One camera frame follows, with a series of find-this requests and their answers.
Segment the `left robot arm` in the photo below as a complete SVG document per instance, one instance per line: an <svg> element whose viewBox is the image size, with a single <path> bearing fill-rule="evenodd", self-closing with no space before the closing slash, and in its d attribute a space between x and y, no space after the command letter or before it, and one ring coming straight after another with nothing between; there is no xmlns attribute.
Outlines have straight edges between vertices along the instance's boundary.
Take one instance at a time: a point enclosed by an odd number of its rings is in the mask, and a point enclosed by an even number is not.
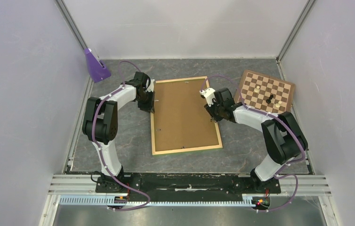
<svg viewBox="0 0 355 226"><path fill-rule="evenodd" d="M114 192L125 187L123 167L117 157L115 137L118 132L118 112L129 102L136 102L144 112L154 113L155 80L143 72L136 72L116 90L102 97L90 97L83 118L83 134L93 143L101 164L97 183Z"/></svg>

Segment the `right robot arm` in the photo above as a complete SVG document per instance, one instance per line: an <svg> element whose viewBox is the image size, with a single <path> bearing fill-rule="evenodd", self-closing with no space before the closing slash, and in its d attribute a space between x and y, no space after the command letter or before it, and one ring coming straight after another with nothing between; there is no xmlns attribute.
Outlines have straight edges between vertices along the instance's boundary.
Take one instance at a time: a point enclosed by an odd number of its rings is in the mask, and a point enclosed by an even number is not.
<svg viewBox="0 0 355 226"><path fill-rule="evenodd" d="M251 171L250 187L262 192L271 178L276 178L283 168L305 158L307 140L296 119L290 112L280 114L255 109L243 102L235 102L227 88L201 90L204 108L215 122L227 120L261 131L267 155Z"/></svg>

